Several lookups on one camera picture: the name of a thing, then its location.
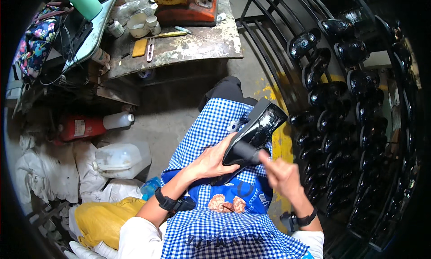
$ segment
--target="orange machine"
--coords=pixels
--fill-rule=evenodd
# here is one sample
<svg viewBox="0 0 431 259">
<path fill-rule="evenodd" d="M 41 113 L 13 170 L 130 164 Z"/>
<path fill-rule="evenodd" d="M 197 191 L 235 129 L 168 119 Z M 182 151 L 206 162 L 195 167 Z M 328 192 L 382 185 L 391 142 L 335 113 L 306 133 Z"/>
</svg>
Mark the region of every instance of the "orange machine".
<svg viewBox="0 0 431 259">
<path fill-rule="evenodd" d="M 217 0 L 154 0 L 161 25 L 216 26 Z"/>
</svg>

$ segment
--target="person's right hand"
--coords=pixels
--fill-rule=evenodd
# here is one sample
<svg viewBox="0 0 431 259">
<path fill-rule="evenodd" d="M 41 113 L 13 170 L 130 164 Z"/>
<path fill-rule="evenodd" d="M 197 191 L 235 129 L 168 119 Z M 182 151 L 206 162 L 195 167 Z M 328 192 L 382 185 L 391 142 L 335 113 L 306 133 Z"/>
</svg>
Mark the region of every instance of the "person's right hand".
<svg viewBox="0 0 431 259">
<path fill-rule="evenodd" d="M 304 188 L 299 180 L 297 164 L 287 163 L 281 158 L 275 162 L 271 161 L 268 153 L 264 150 L 259 152 L 259 160 L 265 166 L 268 182 L 272 189 L 291 202 L 304 194 Z"/>
</svg>

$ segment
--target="black pants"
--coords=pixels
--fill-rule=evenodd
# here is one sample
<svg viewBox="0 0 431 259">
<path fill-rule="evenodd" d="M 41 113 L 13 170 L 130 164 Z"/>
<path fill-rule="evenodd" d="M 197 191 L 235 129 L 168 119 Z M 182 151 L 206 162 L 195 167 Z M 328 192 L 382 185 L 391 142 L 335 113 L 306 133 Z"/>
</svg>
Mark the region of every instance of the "black pants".
<svg viewBox="0 0 431 259">
<path fill-rule="evenodd" d="M 241 81 L 234 76 L 223 78 L 214 86 L 214 88 L 205 94 L 198 106 L 199 112 L 203 110 L 203 107 L 211 98 L 223 98 L 251 106 L 255 106 L 257 103 L 257 100 L 254 98 L 244 98 L 241 90 Z"/>
</svg>

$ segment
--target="blue gingham apron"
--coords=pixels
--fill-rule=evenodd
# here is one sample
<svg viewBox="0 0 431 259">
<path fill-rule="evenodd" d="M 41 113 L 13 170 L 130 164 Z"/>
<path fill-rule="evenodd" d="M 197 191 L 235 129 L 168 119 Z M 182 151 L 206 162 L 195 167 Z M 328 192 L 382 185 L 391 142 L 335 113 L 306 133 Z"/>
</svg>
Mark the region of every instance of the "blue gingham apron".
<svg viewBox="0 0 431 259">
<path fill-rule="evenodd" d="M 253 106 L 212 98 L 175 150 L 161 176 L 165 185 L 179 170 L 193 162 L 207 147 L 229 135 L 233 121 L 247 118 Z M 272 152 L 271 142 L 266 147 Z M 272 199 L 263 165 L 249 166 L 229 183 L 210 186 L 201 180 L 189 188 L 196 202 L 190 211 L 168 219 L 162 258 L 305 258 L 307 246 L 281 233 L 267 215 Z M 216 194 L 233 202 L 245 200 L 245 213 L 217 213 L 208 203 Z"/>
</svg>

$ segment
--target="workbench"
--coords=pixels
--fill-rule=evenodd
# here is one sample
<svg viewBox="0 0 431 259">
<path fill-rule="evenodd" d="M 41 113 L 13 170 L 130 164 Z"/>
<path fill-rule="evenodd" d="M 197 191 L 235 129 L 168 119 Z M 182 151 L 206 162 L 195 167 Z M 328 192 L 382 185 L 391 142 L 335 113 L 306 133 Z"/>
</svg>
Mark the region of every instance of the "workbench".
<svg viewBox="0 0 431 259">
<path fill-rule="evenodd" d="M 243 58 L 240 37 L 229 0 L 218 0 L 218 14 L 223 12 L 226 19 L 218 21 L 215 27 L 185 26 L 206 40 L 194 35 L 155 39 L 154 57 L 150 63 L 147 62 L 147 53 L 141 57 L 132 57 L 134 42 L 137 39 L 133 38 L 125 27 L 121 37 L 106 43 L 104 50 L 111 56 L 111 70 L 102 76 L 101 81 L 185 61 Z M 162 27 L 162 33 L 171 31 L 176 30 L 171 26 Z M 123 58 L 128 50 L 130 55 Z"/>
</svg>

